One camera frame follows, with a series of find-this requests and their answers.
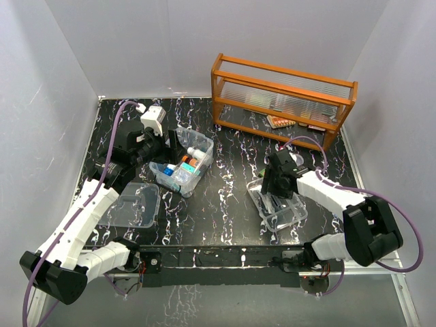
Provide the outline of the clear plastic medicine box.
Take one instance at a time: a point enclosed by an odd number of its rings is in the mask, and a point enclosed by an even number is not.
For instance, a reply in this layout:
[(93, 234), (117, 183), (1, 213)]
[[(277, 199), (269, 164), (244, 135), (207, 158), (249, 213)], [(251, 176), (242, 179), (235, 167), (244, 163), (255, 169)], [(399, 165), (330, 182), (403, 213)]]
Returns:
[(213, 162), (214, 142), (204, 134), (184, 127), (168, 133), (166, 146), (170, 158), (161, 163), (152, 161), (149, 168), (157, 184), (188, 198)]

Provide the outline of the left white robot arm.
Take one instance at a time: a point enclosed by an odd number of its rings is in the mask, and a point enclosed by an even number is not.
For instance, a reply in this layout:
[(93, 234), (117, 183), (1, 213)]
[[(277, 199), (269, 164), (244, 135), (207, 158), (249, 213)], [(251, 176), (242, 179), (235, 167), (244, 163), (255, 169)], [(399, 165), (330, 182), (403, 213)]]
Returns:
[(175, 163), (182, 146), (175, 129), (163, 133), (140, 121), (123, 121), (112, 130), (109, 147), (95, 161), (82, 190), (56, 230), (37, 251), (26, 251), (20, 267), (29, 283), (65, 305), (75, 302), (87, 283), (115, 268), (135, 271), (141, 261), (134, 241), (117, 237), (81, 253), (104, 213), (150, 161)]

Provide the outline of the clear compartment organizer tray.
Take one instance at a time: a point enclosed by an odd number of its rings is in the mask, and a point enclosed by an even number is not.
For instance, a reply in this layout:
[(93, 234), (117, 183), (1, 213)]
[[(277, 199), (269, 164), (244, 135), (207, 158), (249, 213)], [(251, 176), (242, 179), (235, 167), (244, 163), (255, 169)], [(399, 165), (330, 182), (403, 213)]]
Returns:
[(259, 212), (259, 216), (262, 218), (269, 231), (278, 232), (307, 218), (308, 212), (306, 207), (296, 193), (291, 199), (277, 197), (282, 205), (282, 209), (276, 214), (264, 215), (260, 199), (262, 180), (263, 178), (258, 178), (251, 181), (247, 184), (246, 188)]

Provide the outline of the brown bottle orange cap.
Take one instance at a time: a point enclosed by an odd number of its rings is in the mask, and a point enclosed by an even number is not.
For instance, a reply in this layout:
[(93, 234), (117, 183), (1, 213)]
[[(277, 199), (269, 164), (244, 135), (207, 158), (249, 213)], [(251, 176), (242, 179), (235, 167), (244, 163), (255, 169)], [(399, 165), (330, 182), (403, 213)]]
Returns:
[(188, 155), (184, 155), (181, 161), (192, 168), (197, 168), (200, 165), (200, 162), (197, 159), (190, 157)]

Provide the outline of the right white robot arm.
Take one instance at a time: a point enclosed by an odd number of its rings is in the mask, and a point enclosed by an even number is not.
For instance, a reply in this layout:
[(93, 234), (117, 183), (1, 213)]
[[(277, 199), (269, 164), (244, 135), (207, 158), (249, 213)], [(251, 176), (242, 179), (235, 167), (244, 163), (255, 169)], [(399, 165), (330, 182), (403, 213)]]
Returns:
[(325, 234), (305, 243), (300, 260), (319, 270), (328, 260), (353, 260), (367, 267), (403, 246), (403, 237), (388, 202), (379, 196), (364, 196), (335, 185), (320, 173), (296, 165), (289, 152), (268, 157), (261, 194), (309, 198), (343, 222), (343, 232)]

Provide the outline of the blue header plastic packet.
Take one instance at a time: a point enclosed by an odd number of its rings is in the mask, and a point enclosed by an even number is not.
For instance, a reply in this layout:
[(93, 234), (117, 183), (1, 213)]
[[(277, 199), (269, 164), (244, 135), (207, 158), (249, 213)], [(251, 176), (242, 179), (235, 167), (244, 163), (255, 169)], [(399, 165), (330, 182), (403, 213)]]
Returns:
[(173, 172), (172, 178), (178, 183), (186, 183), (195, 172), (195, 168), (189, 164), (183, 162), (178, 168)]

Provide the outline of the white medicine bottle green label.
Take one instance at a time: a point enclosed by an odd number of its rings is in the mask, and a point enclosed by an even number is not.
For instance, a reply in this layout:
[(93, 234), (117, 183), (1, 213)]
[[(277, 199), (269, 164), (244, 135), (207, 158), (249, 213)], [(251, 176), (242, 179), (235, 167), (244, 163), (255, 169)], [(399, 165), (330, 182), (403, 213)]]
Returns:
[(188, 155), (190, 155), (191, 157), (193, 157), (194, 159), (196, 159), (198, 161), (203, 160), (205, 155), (206, 155), (205, 152), (201, 151), (200, 149), (193, 148), (193, 147), (189, 147), (187, 149), (187, 153), (188, 153)]

